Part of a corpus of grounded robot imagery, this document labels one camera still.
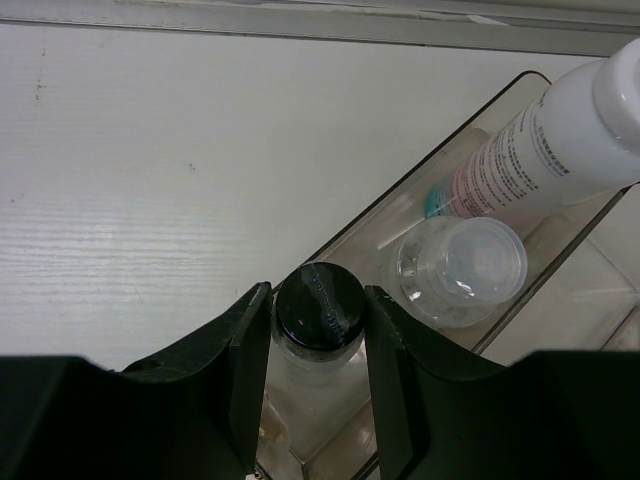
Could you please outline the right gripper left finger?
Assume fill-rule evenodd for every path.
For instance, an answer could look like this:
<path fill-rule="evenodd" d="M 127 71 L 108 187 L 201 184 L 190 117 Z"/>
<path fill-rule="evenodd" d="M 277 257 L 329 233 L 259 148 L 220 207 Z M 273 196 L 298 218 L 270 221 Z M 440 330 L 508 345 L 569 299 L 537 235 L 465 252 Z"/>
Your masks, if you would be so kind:
<path fill-rule="evenodd" d="M 5 479 L 242 479 L 255 467 L 272 288 L 121 371 L 1 360 Z"/>

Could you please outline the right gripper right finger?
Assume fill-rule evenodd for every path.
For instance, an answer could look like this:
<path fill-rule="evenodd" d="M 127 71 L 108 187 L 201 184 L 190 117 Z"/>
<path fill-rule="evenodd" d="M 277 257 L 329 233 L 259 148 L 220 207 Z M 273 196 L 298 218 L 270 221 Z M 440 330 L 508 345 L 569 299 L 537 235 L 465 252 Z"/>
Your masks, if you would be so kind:
<path fill-rule="evenodd" d="M 635 479 L 639 357 L 538 351 L 504 367 L 365 290 L 385 479 Z"/>

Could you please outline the clear bottle black cap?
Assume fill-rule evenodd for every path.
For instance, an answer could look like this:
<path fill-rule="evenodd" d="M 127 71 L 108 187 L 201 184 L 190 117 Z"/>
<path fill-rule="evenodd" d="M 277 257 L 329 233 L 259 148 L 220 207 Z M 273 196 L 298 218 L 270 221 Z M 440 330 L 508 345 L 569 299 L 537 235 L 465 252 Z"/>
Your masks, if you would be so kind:
<path fill-rule="evenodd" d="M 306 263 L 278 289 L 266 396 L 300 458 L 328 443 L 368 399 L 366 314 L 360 281 L 333 263 Z"/>

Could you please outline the white pink teal bottle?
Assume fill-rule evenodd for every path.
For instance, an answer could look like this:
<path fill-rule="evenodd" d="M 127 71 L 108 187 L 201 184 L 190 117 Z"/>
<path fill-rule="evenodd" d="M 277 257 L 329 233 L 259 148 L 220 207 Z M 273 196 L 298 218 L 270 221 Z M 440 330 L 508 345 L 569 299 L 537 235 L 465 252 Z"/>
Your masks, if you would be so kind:
<path fill-rule="evenodd" d="M 427 217 L 516 228 L 639 180 L 639 43 L 576 68 L 426 198 Z"/>

